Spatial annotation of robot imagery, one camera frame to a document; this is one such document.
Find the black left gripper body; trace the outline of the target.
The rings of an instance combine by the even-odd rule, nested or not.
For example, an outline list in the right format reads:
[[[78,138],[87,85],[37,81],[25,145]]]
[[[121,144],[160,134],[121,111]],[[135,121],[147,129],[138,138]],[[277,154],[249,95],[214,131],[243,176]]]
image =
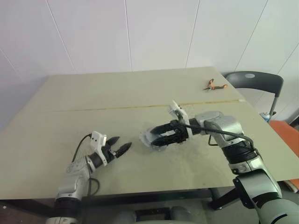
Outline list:
[[[102,147],[102,152],[107,162],[111,162],[112,160],[115,159],[116,152],[111,149],[111,146]]]

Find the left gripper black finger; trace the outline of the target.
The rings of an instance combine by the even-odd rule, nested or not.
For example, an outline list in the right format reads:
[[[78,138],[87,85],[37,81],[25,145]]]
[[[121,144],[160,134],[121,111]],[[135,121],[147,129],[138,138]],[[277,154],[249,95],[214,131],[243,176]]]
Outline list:
[[[116,158],[121,157],[123,154],[125,154],[131,147],[132,143],[128,142],[124,145],[122,145],[119,150],[116,151]]]
[[[111,147],[113,146],[118,140],[120,136],[115,136],[107,140],[107,146]]]

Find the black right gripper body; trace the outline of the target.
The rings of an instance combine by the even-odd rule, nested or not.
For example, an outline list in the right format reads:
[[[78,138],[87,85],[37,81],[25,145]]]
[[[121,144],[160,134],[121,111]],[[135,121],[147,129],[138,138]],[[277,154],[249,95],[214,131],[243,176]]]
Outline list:
[[[172,135],[173,143],[182,143],[189,138],[187,127],[185,124],[178,120],[172,120],[171,126],[173,127],[174,134]]]

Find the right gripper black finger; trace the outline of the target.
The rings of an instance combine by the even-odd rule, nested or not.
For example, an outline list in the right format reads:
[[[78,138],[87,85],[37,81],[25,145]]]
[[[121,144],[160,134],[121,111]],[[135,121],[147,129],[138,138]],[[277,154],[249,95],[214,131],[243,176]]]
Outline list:
[[[174,131],[175,125],[170,122],[164,125],[154,127],[150,133],[154,135],[172,135],[175,133]]]
[[[151,142],[151,145],[155,147],[164,147],[176,143],[177,139],[176,135],[158,136]]]

